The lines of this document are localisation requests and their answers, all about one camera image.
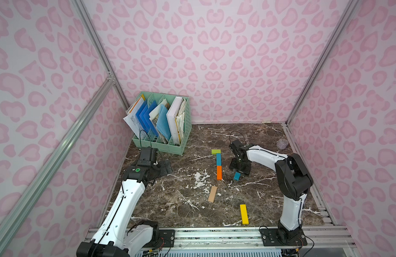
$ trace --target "orange block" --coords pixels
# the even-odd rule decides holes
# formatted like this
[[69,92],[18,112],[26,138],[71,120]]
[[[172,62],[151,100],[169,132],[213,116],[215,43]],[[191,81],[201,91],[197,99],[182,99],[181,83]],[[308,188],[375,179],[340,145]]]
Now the orange block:
[[222,166],[216,167],[216,179],[222,180]]

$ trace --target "marble table surface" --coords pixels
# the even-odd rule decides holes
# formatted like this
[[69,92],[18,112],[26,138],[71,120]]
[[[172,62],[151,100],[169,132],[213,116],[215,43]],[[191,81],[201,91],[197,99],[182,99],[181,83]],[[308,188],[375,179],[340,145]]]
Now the marble table surface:
[[[249,176],[233,180],[228,166],[233,157],[228,136],[240,131],[248,142],[280,153],[292,153],[290,146],[279,150],[280,138],[286,138],[280,124],[211,124],[193,125],[184,153],[158,154],[158,160],[169,159],[173,173],[149,184],[137,203],[129,226],[141,219],[157,221],[160,227],[242,226],[240,204],[247,205],[250,226],[276,226],[282,213],[283,194],[278,188],[273,170],[252,163]],[[234,133],[242,142],[239,133]],[[211,149],[221,149],[223,180],[216,179],[216,157]],[[132,143],[122,172],[139,155]],[[110,202],[116,198],[121,176]],[[215,202],[208,202],[212,186],[217,186]],[[309,194],[302,219],[305,225],[323,225],[313,197]]]

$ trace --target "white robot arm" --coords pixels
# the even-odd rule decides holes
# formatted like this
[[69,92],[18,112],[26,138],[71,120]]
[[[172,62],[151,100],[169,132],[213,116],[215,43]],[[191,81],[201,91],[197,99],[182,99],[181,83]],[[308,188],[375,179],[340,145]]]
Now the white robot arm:
[[158,223],[153,221],[143,220],[129,231],[127,237],[125,235],[135,205],[148,183],[172,172],[169,160],[154,164],[156,155],[157,149],[141,148],[137,162],[123,174],[122,187],[107,217],[91,242],[81,242],[77,257],[133,257],[145,244],[150,243],[152,248],[164,244]]
[[302,237],[301,213],[312,177],[298,154],[280,154],[253,144],[242,145],[239,140],[231,142],[230,148],[235,157],[230,169],[249,175],[251,162],[257,162],[277,173],[279,189],[283,192],[283,211],[278,229],[266,231],[265,246],[292,245]]

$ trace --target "white binder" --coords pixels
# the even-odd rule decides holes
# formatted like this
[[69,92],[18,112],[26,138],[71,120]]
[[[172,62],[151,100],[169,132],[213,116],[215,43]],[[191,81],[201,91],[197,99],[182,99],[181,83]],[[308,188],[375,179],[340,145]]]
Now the white binder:
[[170,109],[167,112],[167,120],[171,131],[171,137],[174,141],[174,144],[178,146],[180,145],[181,139],[177,129],[176,117],[178,115],[178,111],[180,110],[182,100],[183,98],[180,96],[175,97]]

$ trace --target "teal block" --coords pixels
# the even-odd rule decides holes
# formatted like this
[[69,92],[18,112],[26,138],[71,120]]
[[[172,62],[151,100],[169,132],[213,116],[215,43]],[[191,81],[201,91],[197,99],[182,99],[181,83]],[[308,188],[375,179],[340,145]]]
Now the teal block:
[[238,180],[240,179],[240,177],[241,177],[241,173],[235,172],[234,179],[235,179],[236,181],[238,181]]
[[222,166],[221,165],[221,154],[220,153],[216,154],[216,165],[217,166]]

